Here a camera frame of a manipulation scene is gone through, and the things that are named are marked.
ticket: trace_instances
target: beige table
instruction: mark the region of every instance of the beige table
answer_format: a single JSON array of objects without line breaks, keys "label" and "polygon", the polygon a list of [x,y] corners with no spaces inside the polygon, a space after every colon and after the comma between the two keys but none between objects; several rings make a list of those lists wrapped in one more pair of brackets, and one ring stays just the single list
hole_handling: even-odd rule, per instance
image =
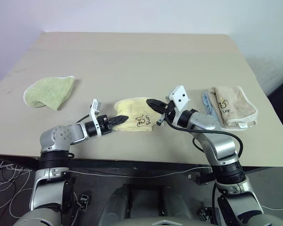
[{"label": "beige table", "polygon": [[[76,77],[71,97],[55,112],[31,108],[23,92],[43,77]],[[130,97],[164,100],[183,84],[189,108],[205,112],[201,94],[212,86],[240,85],[259,110],[258,125],[235,133],[244,142],[244,166],[283,166],[283,126],[234,42],[225,35],[44,33],[0,84],[0,154],[39,156],[39,137],[74,123],[93,98],[101,114]],[[72,146],[76,158],[207,164],[188,133],[168,126],[152,132],[114,132]]]}]

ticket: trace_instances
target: towel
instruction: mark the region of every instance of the towel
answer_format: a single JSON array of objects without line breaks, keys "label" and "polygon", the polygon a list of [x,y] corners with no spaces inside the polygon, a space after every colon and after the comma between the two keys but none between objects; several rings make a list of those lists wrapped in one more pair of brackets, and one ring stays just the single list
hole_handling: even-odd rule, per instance
[{"label": "towel", "polygon": [[147,99],[149,98],[137,97],[116,102],[114,109],[117,115],[126,115],[129,118],[123,124],[113,127],[113,130],[152,131],[161,115],[148,106]]},{"label": "towel", "polygon": [[258,110],[241,87],[213,87],[207,96],[225,130],[241,131],[257,124]]},{"label": "towel", "polygon": [[25,90],[24,102],[31,107],[48,106],[57,111],[69,98],[74,82],[74,76],[43,78]]}]

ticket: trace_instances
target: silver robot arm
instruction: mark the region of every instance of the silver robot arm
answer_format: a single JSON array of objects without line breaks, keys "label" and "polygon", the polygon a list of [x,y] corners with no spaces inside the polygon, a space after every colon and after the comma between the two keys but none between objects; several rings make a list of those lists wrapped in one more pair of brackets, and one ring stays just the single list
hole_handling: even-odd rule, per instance
[{"label": "silver robot arm", "polygon": [[73,184],[69,172],[69,149],[71,145],[102,136],[112,127],[125,122],[127,116],[108,118],[98,116],[100,102],[93,100],[90,109],[92,121],[78,122],[69,126],[56,126],[45,131],[40,137],[41,157],[36,171],[30,212],[24,214],[15,226],[60,226],[63,213],[73,203]]},{"label": "silver robot arm", "polygon": [[228,226],[282,226],[283,220],[263,213],[262,207],[245,176],[232,138],[221,130],[213,116],[187,110],[189,98],[183,86],[166,97],[168,104],[148,99],[148,105],[162,114],[157,124],[166,121],[174,129],[187,128],[202,146],[222,194],[218,204]]}]

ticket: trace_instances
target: wall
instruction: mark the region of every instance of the wall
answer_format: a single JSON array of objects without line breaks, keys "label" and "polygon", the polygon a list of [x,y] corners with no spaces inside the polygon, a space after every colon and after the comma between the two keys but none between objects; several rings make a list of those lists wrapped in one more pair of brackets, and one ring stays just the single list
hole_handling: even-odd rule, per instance
[{"label": "wall", "polygon": [[283,82],[283,0],[0,0],[0,81],[41,31],[229,34],[266,94]]}]

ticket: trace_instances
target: floor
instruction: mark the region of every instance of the floor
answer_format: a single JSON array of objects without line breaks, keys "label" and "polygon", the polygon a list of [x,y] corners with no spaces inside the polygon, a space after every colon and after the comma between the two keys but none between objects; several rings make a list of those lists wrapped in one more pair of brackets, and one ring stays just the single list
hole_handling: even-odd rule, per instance
[{"label": "floor", "polygon": [[[83,172],[105,172],[114,174],[142,174],[144,176],[151,175],[153,172],[136,171],[128,169],[73,169]],[[13,170],[5,170],[5,178],[12,176]],[[165,174],[168,172],[155,172],[157,174]],[[21,187],[25,182],[28,174],[22,175],[17,179],[17,187]],[[262,171],[257,171],[248,174],[256,195],[261,205],[270,208],[283,208],[283,167],[269,168]],[[211,191],[213,184],[199,186],[193,180],[188,178],[188,174],[177,174],[163,178],[155,179],[131,179],[131,178],[111,178],[111,177],[98,177],[89,175],[73,174],[76,177],[74,190],[77,195],[81,193],[91,194],[91,203],[80,218],[81,226],[96,226],[102,210],[105,206],[107,199],[114,192],[115,189],[121,187],[123,184],[140,184],[140,185],[159,185],[170,186],[176,189],[184,198],[189,206],[193,217],[197,219],[196,211],[201,206],[211,206]],[[31,173],[28,183],[25,188],[33,186],[34,172]],[[8,190],[0,192],[0,206],[8,201],[13,196],[14,188],[11,186]],[[13,201],[11,211],[13,215],[21,216],[26,213],[31,191],[24,191]],[[0,209],[0,216],[5,208]],[[265,213],[275,215],[283,219],[283,210],[273,211],[264,209]],[[17,219],[10,216],[8,209],[3,213],[0,218],[0,226],[13,225]]]}]

